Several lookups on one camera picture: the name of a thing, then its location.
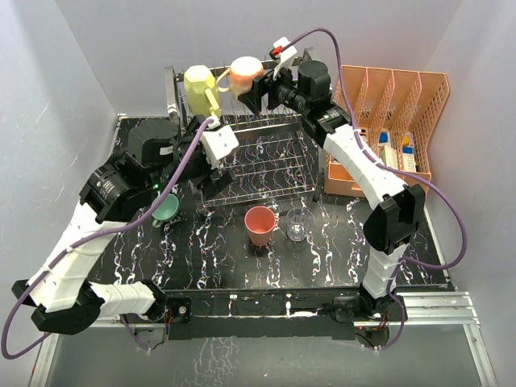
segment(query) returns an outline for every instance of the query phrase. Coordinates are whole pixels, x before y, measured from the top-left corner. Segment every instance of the yellow mug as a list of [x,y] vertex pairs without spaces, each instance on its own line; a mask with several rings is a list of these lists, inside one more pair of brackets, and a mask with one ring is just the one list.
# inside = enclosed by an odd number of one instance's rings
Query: yellow mug
[[191,114],[220,117],[217,84],[210,69],[204,65],[189,67],[185,71],[184,84],[186,102]]

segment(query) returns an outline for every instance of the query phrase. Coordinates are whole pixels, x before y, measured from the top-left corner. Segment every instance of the green cup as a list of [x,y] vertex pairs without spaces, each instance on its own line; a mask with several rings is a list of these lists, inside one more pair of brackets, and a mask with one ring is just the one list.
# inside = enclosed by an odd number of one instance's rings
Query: green cup
[[173,193],[169,193],[167,198],[161,203],[161,205],[152,213],[154,220],[152,226],[160,228],[163,223],[170,222],[177,214],[179,208],[179,199]]

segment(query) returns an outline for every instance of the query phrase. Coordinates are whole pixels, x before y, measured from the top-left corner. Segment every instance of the metal rack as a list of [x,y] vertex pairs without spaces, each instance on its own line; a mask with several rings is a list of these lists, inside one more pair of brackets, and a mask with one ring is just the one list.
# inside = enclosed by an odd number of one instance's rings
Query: metal rack
[[[276,62],[265,60],[262,64],[268,70]],[[211,72],[217,77],[226,68],[213,68]],[[165,70],[165,79],[169,111],[177,110],[181,121],[188,122],[192,115],[185,103],[182,85],[184,73],[176,75],[173,68],[169,67]],[[298,114],[281,107],[254,115],[229,95],[221,95],[221,106],[222,121],[233,128],[240,147],[233,157],[223,162],[220,170],[214,173],[214,178],[230,169],[236,179],[209,201],[204,201],[202,195],[193,188],[200,197],[202,209],[302,195],[315,190]]]

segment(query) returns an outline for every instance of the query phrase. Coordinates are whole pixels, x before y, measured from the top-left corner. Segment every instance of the white label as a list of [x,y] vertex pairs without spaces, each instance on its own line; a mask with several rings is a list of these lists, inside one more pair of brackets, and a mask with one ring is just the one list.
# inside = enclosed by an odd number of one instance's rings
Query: white label
[[170,145],[169,147],[160,149],[160,156],[169,155],[172,152],[174,152],[174,146]]
[[382,145],[380,147],[380,158],[384,164],[390,168],[397,169],[397,152],[389,145]]
[[407,172],[416,172],[416,162],[414,155],[409,153],[403,154],[403,167]]

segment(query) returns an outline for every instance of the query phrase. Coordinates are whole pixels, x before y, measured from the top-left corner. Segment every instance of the orange plastic basket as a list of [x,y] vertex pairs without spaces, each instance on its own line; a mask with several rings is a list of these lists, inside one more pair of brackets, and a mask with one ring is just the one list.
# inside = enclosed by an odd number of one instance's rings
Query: orange plastic basket
[[[365,131],[369,147],[378,155],[380,133],[388,130],[398,165],[405,169],[402,157],[403,138],[414,138],[414,174],[429,181],[430,162],[427,148],[431,134],[450,93],[446,75],[419,71],[376,69],[342,66],[347,96],[357,118],[357,125]],[[340,84],[335,87],[335,102],[347,111]],[[417,181],[398,175],[407,184]],[[327,194],[361,196],[364,194],[344,167],[327,155],[324,191]]]

